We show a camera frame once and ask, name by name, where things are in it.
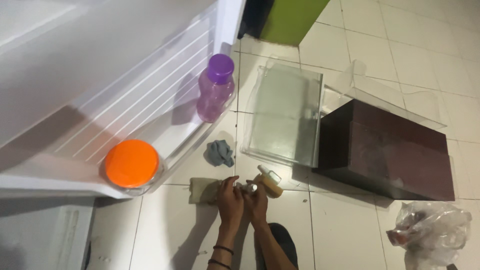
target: orange lid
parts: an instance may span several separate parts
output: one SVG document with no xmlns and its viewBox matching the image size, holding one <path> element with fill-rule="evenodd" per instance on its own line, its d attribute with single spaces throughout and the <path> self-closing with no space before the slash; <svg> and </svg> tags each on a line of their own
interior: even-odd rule
<svg viewBox="0 0 480 270">
<path fill-rule="evenodd" d="M 110 181 L 121 187 L 138 187 L 153 178 L 159 162 L 153 146 L 141 140 L 127 140 L 108 152 L 105 171 Z"/>
</svg>

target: black bracelet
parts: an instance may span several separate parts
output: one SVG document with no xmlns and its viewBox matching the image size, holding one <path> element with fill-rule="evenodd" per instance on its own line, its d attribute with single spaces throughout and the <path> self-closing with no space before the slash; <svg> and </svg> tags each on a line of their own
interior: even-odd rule
<svg viewBox="0 0 480 270">
<path fill-rule="evenodd" d="M 208 260 L 208 264 L 211 264 L 211 263 L 215 263 L 215 264 L 218 264 L 219 266 L 223 266 L 225 268 L 227 268 L 228 270 L 232 270 L 232 268 L 230 268 L 230 266 L 226 265 L 226 264 L 223 264 L 217 260 L 214 260 L 214 259 L 210 259 Z"/>
<path fill-rule="evenodd" d="M 233 250 L 231 250 L 231 249 L 229 249 L 229 248 L 227 248 L 227 247 L 224 247 L 224 246 L 221 246 L 221 245 L 215 245 L 215 246 L 213 246 L 213 249 L 216 249 L 216 248 L 220 248 L 220 249 L 226 250 L 226 251 L 230 252 L 230 253 L 232 254 L 232 256 L 233 256 Z"/>
</svg>

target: green panel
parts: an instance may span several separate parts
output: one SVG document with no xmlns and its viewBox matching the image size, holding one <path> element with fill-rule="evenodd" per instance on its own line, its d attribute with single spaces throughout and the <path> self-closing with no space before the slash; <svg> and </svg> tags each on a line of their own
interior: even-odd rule
<svg viewBox="0 0 480 270">
<path fill-rule="evenodd" d="M 329 0 L 275 0 L 260 38 L 298 46 Z"/>
</svg>

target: plastic jar with orange lid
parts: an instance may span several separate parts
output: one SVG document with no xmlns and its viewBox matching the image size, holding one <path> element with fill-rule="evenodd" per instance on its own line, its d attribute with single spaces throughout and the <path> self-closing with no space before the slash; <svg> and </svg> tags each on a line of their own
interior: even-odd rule
<svg viewBox="0 0 480 270">
<path fill-rule="evenodd" d="M 141 140 L 123 141 L 105 157 L 108 179 L 132 196 L 144 194 L 163 170 L 155 148 Z"/>
</svg>

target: purple plastic bottle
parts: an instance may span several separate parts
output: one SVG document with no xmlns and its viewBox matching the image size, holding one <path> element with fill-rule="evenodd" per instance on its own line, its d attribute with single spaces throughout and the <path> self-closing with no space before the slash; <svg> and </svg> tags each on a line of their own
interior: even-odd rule
<svg viewBox="0 0 480 270">
<path fill-rule="evenodd" d="M 226 109 L 227 101 L 234 98 L 234 68 L 233 60 L 229 56 L 216 54 L 210 58 L 207 68 L 200 74 L 197 112 L 204 122 L 215 122 Z"/>
</svg>

